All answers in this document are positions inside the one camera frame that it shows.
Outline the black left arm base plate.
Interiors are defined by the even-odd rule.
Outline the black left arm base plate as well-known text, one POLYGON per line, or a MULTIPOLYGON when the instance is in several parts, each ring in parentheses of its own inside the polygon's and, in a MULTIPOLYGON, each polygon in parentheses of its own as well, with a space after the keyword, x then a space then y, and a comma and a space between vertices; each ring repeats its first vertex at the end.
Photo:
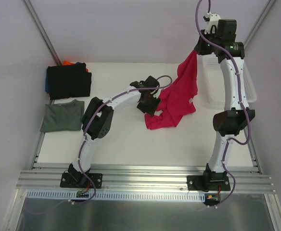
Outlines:
MULTIPOLYGON (((73 178, 69 172, 64 172, 61 177, 61 188, 86 188, 90 181, 83 175, 79 175, 80 178, 73 178)), ((90 173, 87 172, 87 176, 93 181, 95 187, 100 189, 102 187, 103 174, 102 173, 90 173)))

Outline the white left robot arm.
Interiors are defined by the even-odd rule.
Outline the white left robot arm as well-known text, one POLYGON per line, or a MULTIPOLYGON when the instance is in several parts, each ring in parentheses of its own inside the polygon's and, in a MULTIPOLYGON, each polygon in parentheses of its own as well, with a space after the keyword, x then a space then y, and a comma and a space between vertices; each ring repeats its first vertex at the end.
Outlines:
POLYGON ((87 183, 85 173, 90 169, 91 160, 98 141, 110 131, 113 115, 130 103, 137 103, 143 113, 153 115, 160 103, 154 94, 160 89, 160 83, 152 76, 146 81, 134 81, 123 92, 107 99, 91 99, 82 118, 83 142, 76 159, 70 164, 68 173, 71 181, 82 187, 87 183))

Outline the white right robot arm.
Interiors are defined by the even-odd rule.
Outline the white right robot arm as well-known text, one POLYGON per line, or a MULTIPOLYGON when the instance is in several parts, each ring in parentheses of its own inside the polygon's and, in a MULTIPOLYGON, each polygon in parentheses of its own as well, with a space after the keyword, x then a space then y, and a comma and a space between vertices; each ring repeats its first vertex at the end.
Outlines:
POLYGON ((218 43, 215 36, 200 35, 194 48, 199 55, 214 53, 220 64, 225 88, 224 111, 214 115, 213 127, 216 140, 212 156, 202 175, 194 177, 190 183, 196 190, 229 191, 229 177, 226 165, 233 142, 245 128, 250 129, 255 111, 249 108, 243 80, 244 45, 241 42, 218 43))

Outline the pink t shirt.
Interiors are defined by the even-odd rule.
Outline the pink t shirt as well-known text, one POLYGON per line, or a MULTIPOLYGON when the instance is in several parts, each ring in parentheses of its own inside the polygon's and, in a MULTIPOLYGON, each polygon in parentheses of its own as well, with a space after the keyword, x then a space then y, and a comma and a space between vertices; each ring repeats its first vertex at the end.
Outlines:
POLYGON ((178 65, 176 80, 160 93, 161 102, 156 110, 161 114, 145 115, 147 129, 176 127, 184 116, 196 112, 193 99, 198 93, 197 73, 197 52, 192 51, 178 65))

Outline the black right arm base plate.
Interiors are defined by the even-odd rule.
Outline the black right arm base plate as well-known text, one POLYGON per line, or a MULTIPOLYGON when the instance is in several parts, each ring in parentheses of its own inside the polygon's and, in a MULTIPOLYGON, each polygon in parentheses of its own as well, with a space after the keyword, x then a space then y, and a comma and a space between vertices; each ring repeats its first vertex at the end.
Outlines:
POLYGON ((187 176, 187 186, 189 191, 230 191, 229 178, 227 176, 210 179, 203 175, 189 175, 187 176))

